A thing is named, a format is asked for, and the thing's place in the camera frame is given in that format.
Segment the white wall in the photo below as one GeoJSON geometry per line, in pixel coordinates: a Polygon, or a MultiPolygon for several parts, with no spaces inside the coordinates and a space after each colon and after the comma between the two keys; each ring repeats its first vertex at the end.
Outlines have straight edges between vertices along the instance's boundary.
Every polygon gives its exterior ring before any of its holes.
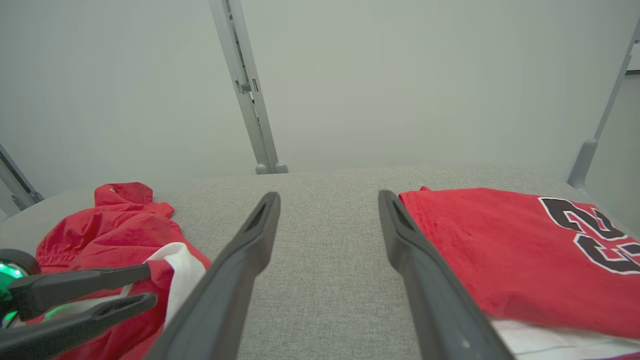
{"type": "Polygon", "coordinates": [[[587,191],[640,234],[640,76],[628,76],[602,131],[587,191]]]}
{"type": "Polygon", "coordinates": [[[566,180],[640,1],[241,0],[291,171],[505,161],[566,180]]]}
{"type": "Polygon", "coordinates": [[[254,174],[206,0],[0,0],[0,143],[45,197],[254,174]]]}

